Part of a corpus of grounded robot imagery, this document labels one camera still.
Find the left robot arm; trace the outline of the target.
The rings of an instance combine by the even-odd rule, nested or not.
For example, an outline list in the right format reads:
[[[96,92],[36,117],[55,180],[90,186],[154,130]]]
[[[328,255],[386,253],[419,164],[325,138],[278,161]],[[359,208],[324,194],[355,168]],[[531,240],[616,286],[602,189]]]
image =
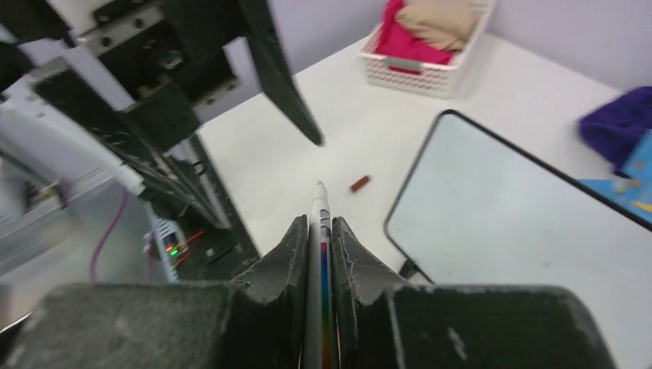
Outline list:
[[[236,217],[198,129],[238,83],[225,47],[240,38],[267,98],[323,145],[266,1],[3,1],[1,110],[100,161],[163,217],[226,228]]]

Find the whiteboard with black frame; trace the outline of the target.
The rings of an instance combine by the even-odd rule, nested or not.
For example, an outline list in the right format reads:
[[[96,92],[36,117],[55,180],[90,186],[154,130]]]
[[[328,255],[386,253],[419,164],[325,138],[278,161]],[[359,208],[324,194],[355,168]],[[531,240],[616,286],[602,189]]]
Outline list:
[[[431,281],[548,284],[619,368],[651,366],[651,226],[458,111],[434,120],[384,230]]]

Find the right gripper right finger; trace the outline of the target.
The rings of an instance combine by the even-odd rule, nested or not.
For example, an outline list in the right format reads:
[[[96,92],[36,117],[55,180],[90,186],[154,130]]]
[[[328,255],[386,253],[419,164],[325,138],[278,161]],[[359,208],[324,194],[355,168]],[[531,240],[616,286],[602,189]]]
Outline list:
[[[545,285],[412,284],[342,217],[331,277],[343,368],[612,368],[590,312]]]

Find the brown marker cap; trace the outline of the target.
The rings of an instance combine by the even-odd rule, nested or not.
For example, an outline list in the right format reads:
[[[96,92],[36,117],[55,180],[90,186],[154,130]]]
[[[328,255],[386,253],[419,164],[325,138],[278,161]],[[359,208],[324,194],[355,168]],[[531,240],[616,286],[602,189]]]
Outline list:
[[[365,175],[360,177],[358,180],[356,180],[355,183],[353,183],[349,187],[349,191],[351,193],[357,193],[360,191],[364,186],[366,186],[369,182],[371,181],[371,176],[370,175]]]

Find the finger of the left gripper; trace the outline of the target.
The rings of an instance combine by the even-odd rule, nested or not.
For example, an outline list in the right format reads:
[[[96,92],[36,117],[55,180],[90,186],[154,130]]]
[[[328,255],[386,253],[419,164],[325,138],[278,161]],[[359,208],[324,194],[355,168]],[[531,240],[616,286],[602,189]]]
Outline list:
[[[188,160],[170,153],[190,136],[187,129],[144,127],[133,121],[96,123],[96,138],[141,175],[149,191],[178,207],[192,208],[216,228],[226,228],[228,222],[201,186],[199,174]]]
[[[262,92],[303,136],[324,145],[321,129],[294,83],[268,2],[243,0],[238,7]]]

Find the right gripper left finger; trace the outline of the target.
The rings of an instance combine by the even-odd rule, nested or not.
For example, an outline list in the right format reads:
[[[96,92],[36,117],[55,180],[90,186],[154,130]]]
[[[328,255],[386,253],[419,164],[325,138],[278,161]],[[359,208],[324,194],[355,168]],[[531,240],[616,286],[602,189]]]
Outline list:
[[[3,368],[297,368],[308,220],[230,281],[64,284],[1,332]]]

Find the marker pen white barrel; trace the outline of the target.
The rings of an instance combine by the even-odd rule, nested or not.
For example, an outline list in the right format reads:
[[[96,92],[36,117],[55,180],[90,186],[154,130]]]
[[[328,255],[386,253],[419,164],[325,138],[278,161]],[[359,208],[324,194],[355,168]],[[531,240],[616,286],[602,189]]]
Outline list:
[[[328,191],[314,188],[308,222],[307,285],[302,368],[338,368],[339,348],[331,286],[332,221]]]

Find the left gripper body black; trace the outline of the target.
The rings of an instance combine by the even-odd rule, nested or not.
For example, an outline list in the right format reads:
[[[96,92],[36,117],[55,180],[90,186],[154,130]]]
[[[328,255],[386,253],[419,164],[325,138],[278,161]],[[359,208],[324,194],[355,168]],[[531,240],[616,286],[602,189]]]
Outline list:
[[[116,153],[163,153],[199,128],[193,107],[235,76],[224,46],[244,27],[236,1],[111,1],[85,46],[131,96],[113,109],[71,66],[35,92]]]

